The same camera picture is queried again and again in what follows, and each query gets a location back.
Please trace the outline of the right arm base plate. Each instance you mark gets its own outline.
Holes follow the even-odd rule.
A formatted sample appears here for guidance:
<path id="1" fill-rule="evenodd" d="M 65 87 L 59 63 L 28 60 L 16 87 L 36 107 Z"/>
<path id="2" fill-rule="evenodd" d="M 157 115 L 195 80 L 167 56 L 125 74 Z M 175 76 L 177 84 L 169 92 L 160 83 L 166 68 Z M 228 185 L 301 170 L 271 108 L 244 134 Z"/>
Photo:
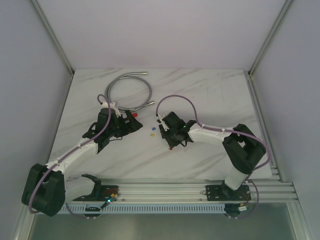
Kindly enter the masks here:
<path id="1" fill-rule="evenodd" d="M 206 185 L 205 195 L 212 202 L 248 202 L 252 199 L 248 185 L 241 185 L 237 190 L 232 190 L 224 184 Z"/>

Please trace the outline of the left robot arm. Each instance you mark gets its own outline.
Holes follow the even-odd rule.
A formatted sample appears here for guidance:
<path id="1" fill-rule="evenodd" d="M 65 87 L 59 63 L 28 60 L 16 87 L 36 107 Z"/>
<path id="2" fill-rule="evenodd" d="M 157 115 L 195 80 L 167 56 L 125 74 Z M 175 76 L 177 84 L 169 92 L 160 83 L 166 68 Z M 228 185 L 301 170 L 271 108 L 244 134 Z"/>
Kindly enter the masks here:
<path id="1" fill-rule="evenodd" d="M 122 139 L 143 127 L 130 111 L 117 115 L 111 108 L 102 108 L 78 145 L 56 160 L 31 167 L 21 197 L 32 213 L 56 215 L 64 204 L 74 200 L 103 201 L 100 178 L 89 173 L 71 180 L 70 176 L 85 162 L 99 154 L 111 138 Z"/>

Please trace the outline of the black fuse box base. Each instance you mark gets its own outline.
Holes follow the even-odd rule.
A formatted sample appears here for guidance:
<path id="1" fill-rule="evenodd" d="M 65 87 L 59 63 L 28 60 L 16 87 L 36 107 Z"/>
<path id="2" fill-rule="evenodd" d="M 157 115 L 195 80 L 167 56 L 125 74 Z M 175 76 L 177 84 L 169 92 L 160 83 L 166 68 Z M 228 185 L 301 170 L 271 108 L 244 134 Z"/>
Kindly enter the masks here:
<path id="1" fill-rule="evenodd" d="M 165 130 L 162 124 L 159 125 L 159 130 L 160 130 L 161 137 L 167 140 L 167 131 Z"/>

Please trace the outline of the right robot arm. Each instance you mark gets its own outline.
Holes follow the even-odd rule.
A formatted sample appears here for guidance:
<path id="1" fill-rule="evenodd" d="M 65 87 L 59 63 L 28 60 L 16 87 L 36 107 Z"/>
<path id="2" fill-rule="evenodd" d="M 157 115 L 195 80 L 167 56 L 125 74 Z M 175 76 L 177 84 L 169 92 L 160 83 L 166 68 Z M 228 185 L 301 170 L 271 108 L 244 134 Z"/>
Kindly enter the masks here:
<path id="1" fill-rule="evenodd" d="M 199 126 L 195 120 L 185 122 L 173 111 L 157 115 L 161 137 L 170 149 L 188 143 L 221 144 L 229 157 L 232 168 L 223 181 L 221 193 L 228 200 L 239 194 L 240 186 L 254 171 L 267 150 L 259 139 L 244 124 L 234 128 L 211 130 Z"/>

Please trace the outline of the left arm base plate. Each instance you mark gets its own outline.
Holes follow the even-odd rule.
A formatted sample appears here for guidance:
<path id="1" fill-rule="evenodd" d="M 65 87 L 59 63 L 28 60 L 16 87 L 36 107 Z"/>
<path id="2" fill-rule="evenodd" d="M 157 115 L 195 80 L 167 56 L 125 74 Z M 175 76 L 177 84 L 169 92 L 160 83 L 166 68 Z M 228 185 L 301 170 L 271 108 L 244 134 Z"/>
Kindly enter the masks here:
<path id="1" fill-rule="evenodd" d="M 100 190 L 93 190 L 93 193 L 89 195 L 83 195 L 76 199 L 74 202 L 105 202 L 108 201 L 112 195 L 115 196 L 119 192 L 118 185 L 102 185 Z"/>

